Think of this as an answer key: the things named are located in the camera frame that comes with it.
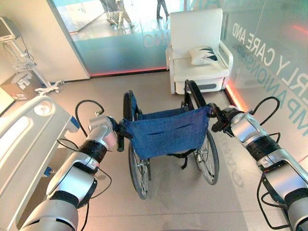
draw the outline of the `chair cushion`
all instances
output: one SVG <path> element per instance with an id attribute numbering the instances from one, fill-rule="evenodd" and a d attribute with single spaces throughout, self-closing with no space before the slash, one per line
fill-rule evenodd
<path id="1" fill-rule="evenodd" d="M 205 65 L 217 61 L 217 56 L 211 47 L 195 47 L 189 50 L 192 65 Z"/>
<path id="2" fill-rule="evenodd" d="M 218 58 L 217 62 L 207 65 L 195 66 L 191 59 L 174 60 L 174 81 L 184 82 L 186 79 L 202 80 L 221 78 L 229 75 L 229 70 Z"/>

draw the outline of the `white armchair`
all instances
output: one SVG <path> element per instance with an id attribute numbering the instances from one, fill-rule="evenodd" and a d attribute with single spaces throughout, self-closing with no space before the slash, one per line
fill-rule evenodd
<path id="1" fill-rule="evenodd" d="M 233 66 L 233 55 L 220 41 L 221 24 L 220 8 L 170 14 L 171 44 L 166 50 L 166 61 L 172 94 L 184 94 L 186 79 L 194 80 L 201 92 L 225 88 Z M 212 47 L 218 61 L 191 65 L 189 50 L 200 46 Z"/>

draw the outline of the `monitor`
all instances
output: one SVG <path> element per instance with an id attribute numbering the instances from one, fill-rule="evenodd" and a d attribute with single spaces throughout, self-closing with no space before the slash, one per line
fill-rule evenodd
<path id="1" fill-rule="evenodd" d="M 20 35 L 14 22 L 7 17 L 0 16 L 0 42 L 7 42 Z"/>

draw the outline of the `blue wheelchair seat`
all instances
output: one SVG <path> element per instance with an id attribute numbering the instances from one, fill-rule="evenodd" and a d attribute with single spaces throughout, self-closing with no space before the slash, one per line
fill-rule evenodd
<path id="1" fill-rule="evenodd" d="M 125 116 L 123 125 L 133 135 L 130 141 L 140 159 L 201 148 L 208 128 L 208 106 L 142 114 L 132 91 L 128 93 L 130 116 Z"/>

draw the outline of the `wheelchair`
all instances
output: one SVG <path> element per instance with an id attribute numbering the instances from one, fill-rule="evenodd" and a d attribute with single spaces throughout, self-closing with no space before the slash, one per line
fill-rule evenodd
<path id="1" fill-rule="evenodd" d="M 197 108 L 194 108 L 192 93 Z M 181 107 L 143 114 L 132 91 L 125 93 L 123 120 L 120 125 L 129 135 L 128 162 L 131 180 L 141 199 L 146 199 L 151 180 L 150 159 L 161 155 L 184 158 L 193 154 L 205 180 L 214 185 L 218 181 L 219 159 L 216 145 L 208 130 L 206 102 L 192 80 L 185 81 L 184 101 Z M 118 137 L 118 151 L 124 150 L 124 138 Z"/>

